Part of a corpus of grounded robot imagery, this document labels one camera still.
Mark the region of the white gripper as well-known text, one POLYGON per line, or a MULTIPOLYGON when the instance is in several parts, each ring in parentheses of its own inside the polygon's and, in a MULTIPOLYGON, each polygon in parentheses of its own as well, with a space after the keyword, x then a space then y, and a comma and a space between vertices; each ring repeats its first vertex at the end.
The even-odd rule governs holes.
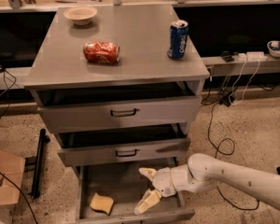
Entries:
POLYGON ((154 190, 148 189, 143 198, 134 208, 136 215, 145 213, 149 208, 158 204, 162 197, 171 197, 176 194, 176 190, 171 178, 171 169, 169 167, 156 171, 153 168, 141 167, 139 173, 152 181, 154 190))

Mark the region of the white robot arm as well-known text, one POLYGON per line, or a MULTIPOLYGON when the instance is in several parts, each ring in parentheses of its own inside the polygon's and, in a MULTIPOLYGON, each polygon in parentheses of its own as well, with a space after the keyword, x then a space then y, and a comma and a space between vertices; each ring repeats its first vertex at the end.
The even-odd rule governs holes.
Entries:
POLYGON ((142 167, 139 173, 147 177, 154 190, 148 189, 134 208, 137 215, 156 205, 162 197, 179 191, 200 192, 212 189, 221 181, 280 211, 280 175, 220 161, 195 153, 187 164, 159 170, 142 167))

